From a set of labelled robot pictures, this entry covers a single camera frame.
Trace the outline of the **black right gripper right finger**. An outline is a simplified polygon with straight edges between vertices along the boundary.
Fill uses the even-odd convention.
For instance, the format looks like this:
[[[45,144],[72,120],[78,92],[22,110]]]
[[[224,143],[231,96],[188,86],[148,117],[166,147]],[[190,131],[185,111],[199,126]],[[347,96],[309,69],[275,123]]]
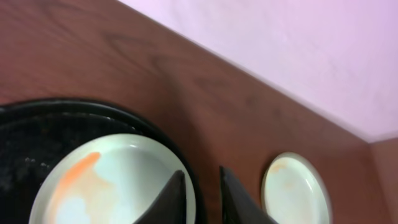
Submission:
[[[220,166],[223,224],[277,224],[255,203],[231,170]]]

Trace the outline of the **light green plate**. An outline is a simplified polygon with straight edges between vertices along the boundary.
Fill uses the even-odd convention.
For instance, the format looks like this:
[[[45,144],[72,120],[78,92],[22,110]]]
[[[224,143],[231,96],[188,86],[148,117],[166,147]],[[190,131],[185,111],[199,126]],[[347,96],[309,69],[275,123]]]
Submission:
[[[261,185],[264,212],[276,223],[332,224],[328,191],[316,168],[293,152],[279,154]]]
[[[94,139],[52,169],[35,197],[29,224],[134,223],[178,170],[185,174],[185,221],[194,224],[193,181],[170,147],[137,134]]]

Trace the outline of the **light green plate top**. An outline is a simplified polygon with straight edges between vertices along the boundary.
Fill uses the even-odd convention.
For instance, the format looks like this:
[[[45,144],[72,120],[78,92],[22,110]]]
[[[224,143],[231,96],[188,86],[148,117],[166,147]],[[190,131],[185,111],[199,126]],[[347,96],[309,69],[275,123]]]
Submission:
[[[52,169],[35,197],[29,224],[134,223],[178,170],[185,174],[185,221],[194,224],[193,181],[170,147],[137,134],[94,139]]]

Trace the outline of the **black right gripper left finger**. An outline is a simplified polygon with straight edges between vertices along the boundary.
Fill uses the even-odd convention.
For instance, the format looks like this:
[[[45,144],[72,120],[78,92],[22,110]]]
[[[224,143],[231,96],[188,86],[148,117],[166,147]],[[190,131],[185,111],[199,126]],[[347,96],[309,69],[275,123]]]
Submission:
[[[177,170],[134,224],[186,224],[185,174]]]

